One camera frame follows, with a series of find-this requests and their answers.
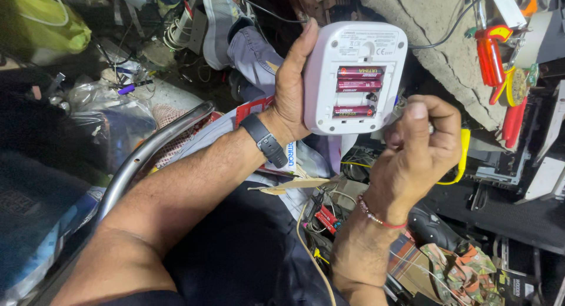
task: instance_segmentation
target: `wristwatch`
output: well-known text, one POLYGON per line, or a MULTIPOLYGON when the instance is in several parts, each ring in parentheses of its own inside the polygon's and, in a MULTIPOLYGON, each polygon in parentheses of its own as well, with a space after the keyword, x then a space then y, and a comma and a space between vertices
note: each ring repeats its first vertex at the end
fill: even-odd
POLYGON ((275 136, 261 123, 256 114, 249 114, 240 122, 251 138, 257 143, 259 150, 277 168, 283 168, 288 163, 288 158, 283 147, 277 142, 275 136))

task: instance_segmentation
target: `white device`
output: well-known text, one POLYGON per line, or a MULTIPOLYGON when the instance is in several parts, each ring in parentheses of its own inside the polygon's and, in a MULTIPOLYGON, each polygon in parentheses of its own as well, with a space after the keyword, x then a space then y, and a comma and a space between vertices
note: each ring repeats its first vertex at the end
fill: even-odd
POLYGON ((304 72, 304 122, 318 135, 378 130, 390 119, 406 59, 406 34, 381 22, 320 29, 304 72))

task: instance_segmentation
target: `battery compartment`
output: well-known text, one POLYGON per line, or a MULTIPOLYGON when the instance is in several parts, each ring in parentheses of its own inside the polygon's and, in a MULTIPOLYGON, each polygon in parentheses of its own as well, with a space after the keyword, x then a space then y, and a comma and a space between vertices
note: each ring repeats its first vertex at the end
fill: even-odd
POLYGON ((362 123, 374 118, 386 66, 339 66, 332 119, 362 123))

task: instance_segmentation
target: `patterned cloth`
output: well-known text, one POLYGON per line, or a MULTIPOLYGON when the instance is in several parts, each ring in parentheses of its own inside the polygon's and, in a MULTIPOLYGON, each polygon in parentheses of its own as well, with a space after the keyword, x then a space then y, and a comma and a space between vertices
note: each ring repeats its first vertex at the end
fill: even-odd
MULTIPOLYGON (((474 306, 503 306, 502 296, 489 274, 496 273, 491 259, 469 243, 457 246, 455 252, 426 244, 420 248, 433 265, 433 273, 463 302, 474 306)), ((440 299, 450 306, 460 302, 434 278, 440 299)))
MULTIPOLYGON (((179 110, 177 108, 171 107, 169 105, 156 105, 153 107, 152 113, 155 121, 157 122, 157 129, 161 129, 171 123, 173 120, 179 118, 180 116, 188 113, 189 110, 179 110)), ((171 158, 181 149, 181 147, 192 140, 194 135, 201 129, 211 124, 216 119, 222 117, 223 113, 212 112, 196 125, 185 130, 182 134, 177 136, 175 139, 164 145, 154 156, 155 167, 161 169, 166 166, 171 158)))

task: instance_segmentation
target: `beaded bracelet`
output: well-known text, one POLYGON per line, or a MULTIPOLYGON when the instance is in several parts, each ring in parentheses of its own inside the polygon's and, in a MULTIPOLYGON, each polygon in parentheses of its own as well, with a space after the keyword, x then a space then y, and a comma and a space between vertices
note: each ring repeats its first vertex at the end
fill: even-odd
POLYGON ((366 214, 367 217, 370 218, 371 220, 377 222, 378 224, 381 224, 384 227, 387 227, 389 229, 402 229, 403 227, 406 226, 406 224, 408 224, 408 220, 406 220, 406 222, 404 224, 401 224, 399 226, 395 226, 395 225, 386 223, 386 222, 384 222, 380 219, 377 219, 377 217, 369 211, 369 208, 367 207, 367 204, 365 203, 365 201, 359 200, 359 203, 361 204, 361 212, 366 214))

